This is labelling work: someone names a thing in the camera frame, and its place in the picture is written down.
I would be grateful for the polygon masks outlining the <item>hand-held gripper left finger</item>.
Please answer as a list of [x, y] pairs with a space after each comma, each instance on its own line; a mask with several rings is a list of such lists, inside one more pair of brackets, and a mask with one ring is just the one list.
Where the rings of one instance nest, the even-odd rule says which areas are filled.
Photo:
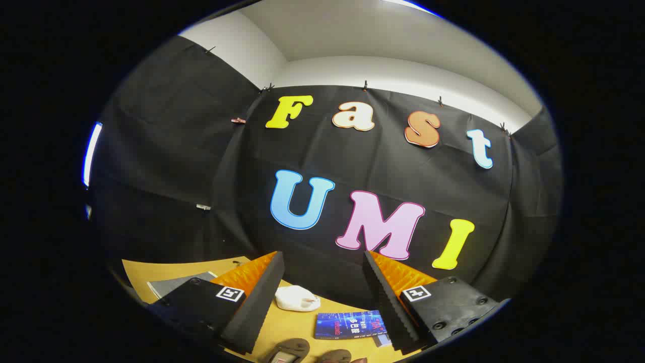
[[251, 353], [283, 274], [274, 251], [212, 280], [189, 278], [147, 310], [199, 345]]

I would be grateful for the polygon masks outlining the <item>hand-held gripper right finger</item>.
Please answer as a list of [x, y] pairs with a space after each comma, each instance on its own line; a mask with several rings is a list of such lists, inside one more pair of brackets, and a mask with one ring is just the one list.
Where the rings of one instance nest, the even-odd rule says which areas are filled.
[[373, 251], [362, 271], [393, 348], [414, 353], [446, 345], [504, 308], [456, 276], [433, 278]]

